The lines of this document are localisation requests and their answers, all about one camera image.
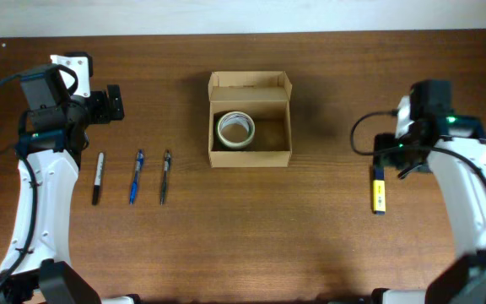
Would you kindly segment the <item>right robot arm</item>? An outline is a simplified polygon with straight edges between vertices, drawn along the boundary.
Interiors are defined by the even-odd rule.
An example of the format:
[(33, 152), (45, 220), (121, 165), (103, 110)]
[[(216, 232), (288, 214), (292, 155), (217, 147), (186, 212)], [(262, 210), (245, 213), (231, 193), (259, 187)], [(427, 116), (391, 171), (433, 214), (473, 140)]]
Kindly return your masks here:
[(376, 289), (374, 303), (486, 303), (486, 132), (481, 120), (455, 113), (451, 84), (411, 86), (394, 112), (394, 133), (375, 136), (373, 164), (403, 179), (432, 174), (454, 237), (455, 260), (423, 290)]

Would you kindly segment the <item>yellow highlighter blue cap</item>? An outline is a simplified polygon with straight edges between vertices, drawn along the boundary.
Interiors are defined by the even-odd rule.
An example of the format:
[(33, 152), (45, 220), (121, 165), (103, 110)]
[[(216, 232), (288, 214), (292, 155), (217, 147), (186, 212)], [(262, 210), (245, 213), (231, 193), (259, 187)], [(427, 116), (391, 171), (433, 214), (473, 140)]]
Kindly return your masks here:
[(386, 213), (386, 188), (385, 188), (385, 174), (382, 167), (373, 167), (373, 212), (378, 215)]

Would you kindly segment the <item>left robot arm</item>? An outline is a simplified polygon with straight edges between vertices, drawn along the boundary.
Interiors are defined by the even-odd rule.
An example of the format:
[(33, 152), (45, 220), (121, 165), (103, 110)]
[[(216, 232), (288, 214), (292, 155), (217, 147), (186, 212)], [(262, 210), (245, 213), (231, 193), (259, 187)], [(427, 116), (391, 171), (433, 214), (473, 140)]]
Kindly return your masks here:
[(87, 52), (53, 55), (47, 64), (0, 80), (19, 80), (28, 103), (20, 115), (19, 202), (11, 242), (0, 264), (0, 303), (105, 303), (72, 267), (70, 207), (86, 129), (124, 117), (121, 91), (110, 84), (93, 91), (93, 59)]

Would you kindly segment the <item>cream masking tape roll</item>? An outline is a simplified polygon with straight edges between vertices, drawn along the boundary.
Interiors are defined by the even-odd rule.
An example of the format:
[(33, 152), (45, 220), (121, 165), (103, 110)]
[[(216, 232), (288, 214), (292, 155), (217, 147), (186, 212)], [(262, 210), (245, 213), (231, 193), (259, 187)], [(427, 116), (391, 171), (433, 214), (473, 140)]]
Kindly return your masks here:
[(254, 139), (256, 125), (243, 111), (225, 113), (216, 124), (215, 132), (219, 142), (228, 149), (244, 149)]

